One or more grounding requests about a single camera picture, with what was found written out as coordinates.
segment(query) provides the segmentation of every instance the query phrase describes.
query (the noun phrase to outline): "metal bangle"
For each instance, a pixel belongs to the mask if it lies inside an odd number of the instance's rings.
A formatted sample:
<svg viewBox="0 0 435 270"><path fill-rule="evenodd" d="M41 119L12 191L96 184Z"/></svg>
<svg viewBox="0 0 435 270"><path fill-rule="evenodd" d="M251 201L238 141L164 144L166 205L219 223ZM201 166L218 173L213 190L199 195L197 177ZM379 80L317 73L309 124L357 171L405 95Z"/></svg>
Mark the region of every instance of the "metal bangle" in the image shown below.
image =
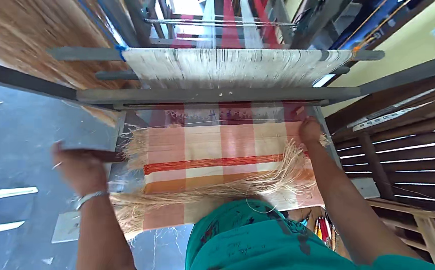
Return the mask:
<svg viewBox="0 0 435 270"><path fill-rule="evenodd" d="M89 201L91 198L97 197L97 196L101 196L101 195L108 195L109 193L107 193L106 191L98 191L95 193L91 193L91 194L87 194L82 196L81 198L79 198L77 200L77 204L76 204L76 211L79 211L79 209L81 208L81 206Z"/></svg>

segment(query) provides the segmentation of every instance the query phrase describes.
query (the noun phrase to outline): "woven fabric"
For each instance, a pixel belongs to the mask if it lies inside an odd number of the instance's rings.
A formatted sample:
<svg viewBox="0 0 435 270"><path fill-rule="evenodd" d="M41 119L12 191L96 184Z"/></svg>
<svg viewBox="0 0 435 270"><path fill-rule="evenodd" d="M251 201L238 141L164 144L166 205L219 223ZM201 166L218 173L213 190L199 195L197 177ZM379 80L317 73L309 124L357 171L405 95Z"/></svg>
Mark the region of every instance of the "woven fabric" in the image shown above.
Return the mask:
<svg viewBox="0 0 435 270"><path fill-rule="evenodd" d="M145 136L145 193L174 193L263 174L277 168L290 140L301 143L298 130L306 113L296 103L215 106L203 109L174 105L136 111L143 125L151 127ZM314 180L309 159L303 172L299 180ZM323 205L316 186L306 195L283 191L262 199L280 211ZM143 229L196 223L223 202L206 200L161 207L146 213Z"/></svg>

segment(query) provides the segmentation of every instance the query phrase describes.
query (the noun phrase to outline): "orange stripe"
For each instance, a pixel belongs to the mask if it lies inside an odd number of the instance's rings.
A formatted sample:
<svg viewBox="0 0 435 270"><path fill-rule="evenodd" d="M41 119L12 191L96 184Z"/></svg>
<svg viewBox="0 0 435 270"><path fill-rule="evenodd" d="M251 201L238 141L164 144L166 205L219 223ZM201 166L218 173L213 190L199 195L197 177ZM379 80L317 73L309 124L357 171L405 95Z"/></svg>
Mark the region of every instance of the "orange stripe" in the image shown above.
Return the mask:
<svg viewBox="0 0 435 270"><path fill-rule="evenodd" d="M257 163L281 162L282 154L265 156L243 156L227 158L210 158L198 160L185 160L175 162L153 163L144 165L144 175L154 172L174 171L192 168L215 167L215 166L236 166Z"/></svg>

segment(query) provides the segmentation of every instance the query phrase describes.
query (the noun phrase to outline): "blue thread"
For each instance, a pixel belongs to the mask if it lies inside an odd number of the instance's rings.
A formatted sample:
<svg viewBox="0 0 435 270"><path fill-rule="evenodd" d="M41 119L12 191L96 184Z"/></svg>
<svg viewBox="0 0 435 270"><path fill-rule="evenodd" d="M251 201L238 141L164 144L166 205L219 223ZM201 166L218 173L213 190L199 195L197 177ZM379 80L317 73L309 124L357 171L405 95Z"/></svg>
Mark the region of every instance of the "blue thread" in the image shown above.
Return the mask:
<svg viewBox="0 0 435 270"><path fill-rule="evenodd" d="M119 51L119 56L121 57L121 59L124 62L126 62L126 59L123 57L123 51L127 50L127 47L119 45L119 44L116 44L116 45L114 45L114 48Z"/></svg>
<svg viewBox="0 0 435 270"><path fill-rule="evenodd" d="M94 13L87 7L86 3L83 2L83 0L78 0L78 2L81 4L81 7L84 9L84 11L87 13L87 15L89 15L89 17L91 17L91 19L94 20L94 23L101 28L101 31L106 35L106 37L109 39L109 41L111 41L112 43L114 43L115 45L118 45L117 41L114 39L114 37L107 31L107 29L104 29L103 25L101 24L101 21L98 20L95 16Z"/></svg>

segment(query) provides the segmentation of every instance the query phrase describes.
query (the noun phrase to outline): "wall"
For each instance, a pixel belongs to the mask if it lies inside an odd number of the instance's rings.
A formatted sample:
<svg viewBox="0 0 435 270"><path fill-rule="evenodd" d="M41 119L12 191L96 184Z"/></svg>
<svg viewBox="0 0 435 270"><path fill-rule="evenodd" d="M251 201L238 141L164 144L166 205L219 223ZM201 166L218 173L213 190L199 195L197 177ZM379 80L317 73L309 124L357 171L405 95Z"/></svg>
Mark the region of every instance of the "wall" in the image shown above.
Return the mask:
<svg viewBox="0 0 435 270"><path fill-rule="evenodd" d="M379 61L361 61L348 74L340 76L331 87L354 87L398 71L435 59L435 2L405 24L395 34L376 47L386 52ZM343 101L322 108L329 116L360 98Z"/></svg>

